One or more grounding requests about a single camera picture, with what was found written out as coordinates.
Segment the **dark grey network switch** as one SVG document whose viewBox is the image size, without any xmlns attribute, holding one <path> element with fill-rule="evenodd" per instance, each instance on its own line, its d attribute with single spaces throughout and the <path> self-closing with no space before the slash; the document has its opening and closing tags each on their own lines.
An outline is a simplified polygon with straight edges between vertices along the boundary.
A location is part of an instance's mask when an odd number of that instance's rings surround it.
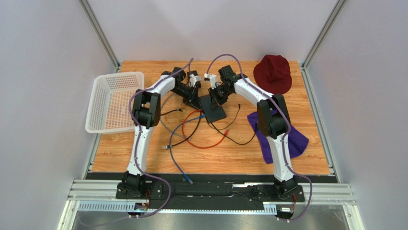
<svg viewBox="0 0 408 230">
<path fill-rule="evenodd" d="M 202 111 L 205 114 L 207 123 L 213 123 L 227 117 L 223 107 L 218 106 L 214 109 L 211 108 L 211 98 L 210 95 L 205 95 L 199 97 L 199 103 L 202 107 Z"/>
</svg>

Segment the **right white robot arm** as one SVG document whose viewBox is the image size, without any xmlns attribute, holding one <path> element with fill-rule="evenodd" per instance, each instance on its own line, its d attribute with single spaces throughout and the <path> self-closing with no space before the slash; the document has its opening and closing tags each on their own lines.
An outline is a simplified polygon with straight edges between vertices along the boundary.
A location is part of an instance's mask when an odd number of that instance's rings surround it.
<svg viewBox="0 0 408 230">
<path fill-rule="evenodd" d="M 288 134 L 291 126 L 284 97 L 264 91 L 243 73 L 236 74 L 230 65 L 222 67 L 218 73 L 221 83 L 212 83 L 208 90 L 210 108 L 220 107 L 233 93 L 257 107 L 258 129 L 267 138 L 271 149 L 274 185 L 280 196 L 287 196 L 298 184 L 290 163 Z"/>
</svg>

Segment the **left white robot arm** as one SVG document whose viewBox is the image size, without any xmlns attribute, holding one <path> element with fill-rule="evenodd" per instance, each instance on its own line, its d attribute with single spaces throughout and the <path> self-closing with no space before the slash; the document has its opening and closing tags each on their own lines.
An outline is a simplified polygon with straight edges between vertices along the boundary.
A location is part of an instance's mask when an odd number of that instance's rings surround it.
<svg viewBox="0 0 408 230">
<path fill-rule="evenodd" d="M 165 71 L 159 80 L 144 90 L 137 90 L 129 105 L 130 114 L 135 124 L 135 139 L 131 160 L 124 173 L 122 184 L 144 192 L 146 181 L 146 161 L 150 139 L 161 117 L 161 98 L 168 92 L 173 92 L 182 98 L 185 105 L 202 110 L 198 90 L 201 87 L 201 77 L 197 71 L 185 72 L 175 67 L 173 71 Z"/>
</svg>

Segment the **dark red bucket hat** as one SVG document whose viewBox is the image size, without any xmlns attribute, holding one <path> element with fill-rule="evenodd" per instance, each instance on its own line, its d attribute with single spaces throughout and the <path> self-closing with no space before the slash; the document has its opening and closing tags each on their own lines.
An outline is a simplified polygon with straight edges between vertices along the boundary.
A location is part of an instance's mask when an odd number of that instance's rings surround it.
<svg viewBox="0 0 408 230">
<path fill-rule="evenodd" d="M 257 85 L 273 94 L 285 94 L 292 87 L 290 65 L 281 55 L 265 55 L 253 70 Z"/>
</svg>

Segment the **white plastic perforated basket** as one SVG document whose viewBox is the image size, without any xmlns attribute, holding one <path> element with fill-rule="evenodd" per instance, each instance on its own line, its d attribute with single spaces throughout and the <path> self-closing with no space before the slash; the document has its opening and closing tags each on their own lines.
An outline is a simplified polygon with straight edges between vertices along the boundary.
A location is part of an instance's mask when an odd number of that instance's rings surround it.
<svg viewBox="0 0 408 230">
<path fill-rule="evenodd" d="M 98 76 L 93 83 L 85 130 L 91 134 L 131 132 L 134 123 L 128 110 L 130 98 L 144 89 L 145 75 L 139 71 Z"/>
</svg>

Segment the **purple cloth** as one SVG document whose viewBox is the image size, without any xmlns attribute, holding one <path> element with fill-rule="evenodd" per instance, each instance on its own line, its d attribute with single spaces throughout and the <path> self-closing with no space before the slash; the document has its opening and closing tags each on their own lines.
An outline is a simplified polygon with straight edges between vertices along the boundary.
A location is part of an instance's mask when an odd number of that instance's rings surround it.
<svg viewBox="0 0 408 230">
<path fill-rule="evenodd" d="M 255 131 L 258 122 L 257 112 L 249 114 L 247 116 L 247 120 L 252 129 Z M 264 161 L 267 164 L 272 164 L 273 163 L 272 152 L 267 138 L 259 130 L 256 131 L 256 136 L 261 147 L 262 157 Z M 290 158 L 293 159 L 301 156 L 307 149 L 308 143 L 309 139 L 303 134 L 301 134 L 293 126 L 291 126 L 291 131 L 288 135 L 288 148 Z"/>
</svg>

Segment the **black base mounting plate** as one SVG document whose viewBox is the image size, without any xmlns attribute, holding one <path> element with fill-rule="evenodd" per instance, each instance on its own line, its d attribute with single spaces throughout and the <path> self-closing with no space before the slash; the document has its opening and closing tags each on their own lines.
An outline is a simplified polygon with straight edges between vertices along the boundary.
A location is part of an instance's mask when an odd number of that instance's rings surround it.
<svg viewBox="0 0 408 230">
<path fill-rule="evenodd" d="M 309 183 L 296 177 L 297 188 L 287 196 L 280 196 L 272 175 L 247 174 L 191 174 L 188 182 L 182 174 L 156 173 L 146 177 L 144 192 L 122 184 L 124 172 L 91 172 L 85 179 L 99 183 L 113 183 L 113 197 L 120 201 L 133 201 L 139 207 L 184 210 L 261 210 L 264 202 L 307 201 Z"/>
</svg>

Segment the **aluminium frame rail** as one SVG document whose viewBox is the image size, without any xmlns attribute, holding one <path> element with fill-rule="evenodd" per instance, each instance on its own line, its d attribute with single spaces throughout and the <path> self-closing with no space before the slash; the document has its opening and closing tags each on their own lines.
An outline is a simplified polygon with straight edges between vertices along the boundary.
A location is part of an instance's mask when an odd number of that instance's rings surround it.
<svg viewBox="0 0 408 230">
<path fill-rule="evenodd" d="M 59 221 L 60 230 L 73 227 L 75 216 L 83 211 L 117 211 L 130 213 L 197 213 L 273 215 L 296 211 L 304 217 L 312 206 L 340 206 L 351 230 L 364 225 L 351 187 L 348 184 L 300 183 L 297 188 L 278 197 L 274 183 L 245 182 L 162 182 L 148 181 L 146 194 L 132 195 L 120 189 L 114 180 L 75 180 Z"/>
</svg>

